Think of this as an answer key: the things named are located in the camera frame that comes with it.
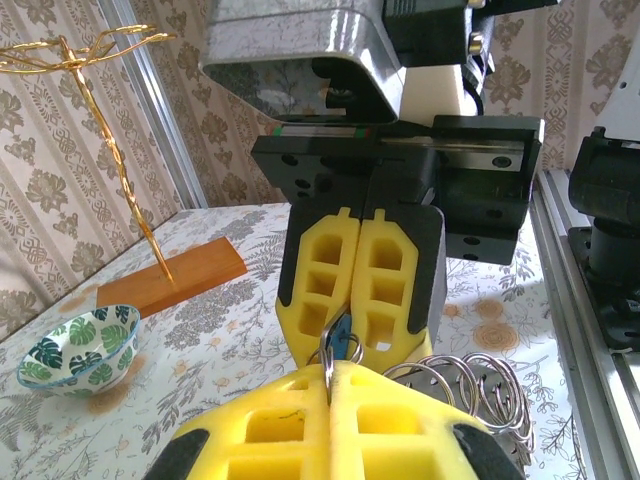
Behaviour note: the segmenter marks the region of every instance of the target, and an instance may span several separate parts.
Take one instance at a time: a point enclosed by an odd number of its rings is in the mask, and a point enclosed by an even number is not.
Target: gold jewelry stand
[[[67,39],[62,35],[43,42],[25,43],[0,49],[0,73],[40,75],[56,71],[71,72],[89,111],[100,125],[105,143],[116,163],[122,191],[129,208],[149,242],[158,263],[100,287],[97,306],[126,303],[138,308],[142,318],[228,282],[247,271],[242,258],[226,238],[215,240],[165,260],[151,228],[142,216],[111,128],[82,74],[84,67],[94,63],[126,55],[147,43],[175,38],[173,34],[155,33],[143,37],[139,42],[122,51],[110,54],[116,42],[107,42],[108,37],[116,34],[147,34],[153,31],[155,31],[155,27],[150,25],[132,25],[106,30],[98,35],[91,47],[81,49],[69,47]],[[62,62],[49,63],[29,55],[34,50],[54,48],[60,50]]]

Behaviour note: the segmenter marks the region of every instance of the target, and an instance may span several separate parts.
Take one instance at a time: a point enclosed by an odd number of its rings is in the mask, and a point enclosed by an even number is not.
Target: floral tablecloth
[[[98,285],[151,265],[146,243],[0,344],[0,478],[142,478],[183,422],[292,371],[274,311],[288,212],[284,204],[190,210],[162,225],[156,235],[168,256],[226,236],[249,273],[143,320],[126,380],[102,395],[34,394],[15,369],[39,337],[93,308]],[[448,260],[448,277],[436,353],[509,359],[533,404],[530,478],[583,478],[530,222],[513,265]]]

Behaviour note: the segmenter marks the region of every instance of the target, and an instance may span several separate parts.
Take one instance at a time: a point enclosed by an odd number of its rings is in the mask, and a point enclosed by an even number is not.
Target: orange wooden block
[[[247,273],[244,261],[226,238],[169,258],[167,265],[173,284],[160,266],[153,265],[102,285],[96,306],[133,305],[145,318]]]

